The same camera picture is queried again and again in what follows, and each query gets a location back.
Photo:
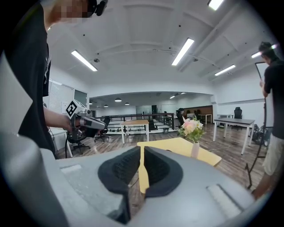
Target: person in background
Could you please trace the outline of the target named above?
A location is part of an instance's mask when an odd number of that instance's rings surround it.
[[[184,109],[183,108],[179,108],[176,112],[177,112],[177,118],[179,121],[179,128],[183,125],[183,123],[185,122],[185,118],[183,117],[183,113],[184,113]]]
[[[273,92],[274,125],[263,162],[264,175],[252,192],[255,199],[261,197],[271,186],[275,186],[284,159],[284,62],[276,56],[270,43],[262,42],[259,51],[269,65],[264,73],[264,81],[260,81],[260,87],[265,98]]]

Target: black foam padding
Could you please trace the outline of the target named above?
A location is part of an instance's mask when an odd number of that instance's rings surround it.
[[[144,147],[144,166],[150,186],[146,190],[146,197],[168,195],[180,184],[183,177],[182,168],[176,161],[154,151],[151,147]]]
[[[121,194],[124,197],[124,206],[127,214],[120,221],[126,224],[130,220],[128,203],[128,184],[137,172],[140,165],[140,147],[136,146],[102,163],[98,170],[98,176],[103,185],[110,192]]]

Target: black t-shirt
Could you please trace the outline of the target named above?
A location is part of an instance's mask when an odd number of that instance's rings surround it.
[[[19,134],[31,138],[40,148],[55,153],[43,112],[43,96],[48,95],[50,58],[42,6],[34,5],[17,24],[5,54],[21,86],[32,99]]]
[[[279,59],[273,61],[264,73],[264,90],[273,94],[274,125],[272,134],[284,139],[284,62]]]

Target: person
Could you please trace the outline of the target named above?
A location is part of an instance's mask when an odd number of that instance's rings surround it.
[[[44,7],[37,2],[12,31],[4,52],[7,61],[21,86],[32,99],[19,134],[31,138],[40,148],[55,148],[47,126],[72,131],[67,115],[50,111],[43,106],[43,96],[48,96],[51,55],[47,45],[48,29],[72,18],[90,17],[93,0],[55,0]]]
[[[177,112],[177,118],[179,121],[179,128],[183,125],[183,123],[185,122],[185,118],[183,117],[183,113],[184,113],[184,109],[183,108],[179,108],[176,112]]]
[[[273,92],[274,125],[263,162],[264,175],[252,192],[256,199],[271,186],[275,186],[284,158],[284,121],[282,119],[284,116],[284,62],[277,57],[270,43],[262,42],[259,51],[263,60],[269,65],[264,73],[264,81],[260,81],[260,87],[265,98],[271,91]]]

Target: khaki shorts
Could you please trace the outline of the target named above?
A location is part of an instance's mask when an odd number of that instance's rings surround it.
[[[267,175],[278,175],[283,166],[284,160],[284,140],[271,134],[268,151],[263,162],[264,171]]]

